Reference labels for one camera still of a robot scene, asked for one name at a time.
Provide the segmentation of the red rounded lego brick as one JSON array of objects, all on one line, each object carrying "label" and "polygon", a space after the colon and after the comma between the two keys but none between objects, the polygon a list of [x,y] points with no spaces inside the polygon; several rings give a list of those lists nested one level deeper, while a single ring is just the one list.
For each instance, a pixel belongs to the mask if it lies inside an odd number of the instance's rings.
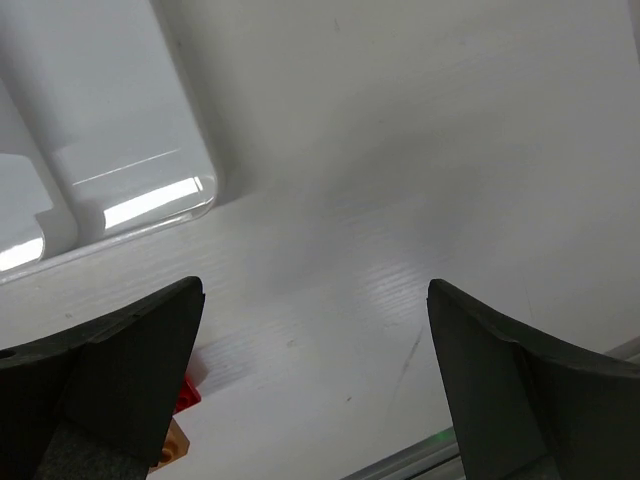
[{"label": "red rounded lego brick", "polygon": [[184,375],[173,414],[180,413],[201,402],[201,395],[188,374]]}]

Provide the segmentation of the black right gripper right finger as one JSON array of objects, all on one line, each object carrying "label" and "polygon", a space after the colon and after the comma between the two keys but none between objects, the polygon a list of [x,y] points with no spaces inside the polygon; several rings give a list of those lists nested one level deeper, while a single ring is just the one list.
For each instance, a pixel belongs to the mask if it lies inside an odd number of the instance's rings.
[{"label": "black right gripper right finger", "polygon": [[639,367],[430,282],[427,310],[469,479],[636,479]]}]

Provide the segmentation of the orange lego plate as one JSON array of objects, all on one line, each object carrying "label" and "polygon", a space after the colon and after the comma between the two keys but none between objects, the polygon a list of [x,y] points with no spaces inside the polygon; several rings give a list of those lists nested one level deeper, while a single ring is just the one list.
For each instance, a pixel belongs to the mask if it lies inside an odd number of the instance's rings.
[{"label": "orange lego plate", "polygon": [[187,455],[190,441],[174,418],[171,419],[159,461],[149,469],[152,473]]}]

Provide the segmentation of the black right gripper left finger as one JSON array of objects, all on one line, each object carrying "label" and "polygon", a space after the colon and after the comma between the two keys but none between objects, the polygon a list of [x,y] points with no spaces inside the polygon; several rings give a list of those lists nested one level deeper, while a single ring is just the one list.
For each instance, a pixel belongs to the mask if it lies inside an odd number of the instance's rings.
[{"label": "black right gripper left finger", "polygon": [[188,276],[1,352],[4,479],[144,479],[162,455],[205,304]]}]

